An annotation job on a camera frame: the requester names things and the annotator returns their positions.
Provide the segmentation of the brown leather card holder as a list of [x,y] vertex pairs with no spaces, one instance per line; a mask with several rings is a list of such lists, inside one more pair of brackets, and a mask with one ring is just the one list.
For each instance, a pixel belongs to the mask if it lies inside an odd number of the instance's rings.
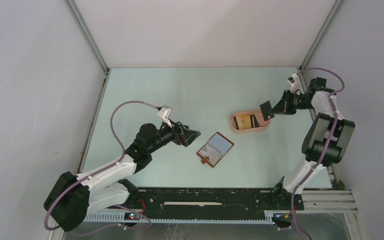
[[220,132],[216,132],[197,152],[203,165],[214,168],[235,144]]

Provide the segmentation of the grey white credit card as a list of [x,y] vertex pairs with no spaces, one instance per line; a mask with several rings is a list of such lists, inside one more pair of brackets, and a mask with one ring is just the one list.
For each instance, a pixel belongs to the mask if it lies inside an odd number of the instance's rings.
[[210,144],[204,145],[197,154],[202,158],[208,158],[207,163],[209,165],[215,166],[223,157],[223,153],[218,151]]

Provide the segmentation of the pink plastic tray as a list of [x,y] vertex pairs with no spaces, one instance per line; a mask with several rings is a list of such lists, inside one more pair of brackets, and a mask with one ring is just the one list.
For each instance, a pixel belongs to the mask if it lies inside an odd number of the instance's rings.
[[270,120],[263,118],[260,109],[235,112],[230,116],[230,127],[234,133],[259,132],[269,127]]

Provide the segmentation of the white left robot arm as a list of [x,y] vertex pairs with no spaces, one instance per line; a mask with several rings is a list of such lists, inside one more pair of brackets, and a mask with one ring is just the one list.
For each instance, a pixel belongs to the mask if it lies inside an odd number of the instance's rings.
[[169,143],[188,147],[200,135],[181,122],[163,122],[160,128],[143,124],[118,158],[91,171],[77,175],[67,171],[59,176],[43,204],[45,229],[70,232],[96,211],[116,205],[133,208],[138,194],[126,178],[143,170],[160,148]]

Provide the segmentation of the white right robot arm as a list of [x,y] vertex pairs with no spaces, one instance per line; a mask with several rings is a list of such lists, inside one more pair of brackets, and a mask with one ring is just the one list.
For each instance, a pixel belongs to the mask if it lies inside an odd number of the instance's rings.
[[315,112],[315,119],[301,145],[303,158],[282,178],[282,189],[270,196],[275,208],[284,209],[291,202],[289,193],[300,195],[318,172],[343,159],[356,125],[340,113],[337,93],[338,90],[327,87],[325,78],[316,77],[305,92],[295,86],[285,90],[280,101],[270,110],[272,116],[293,115],[297,110]]

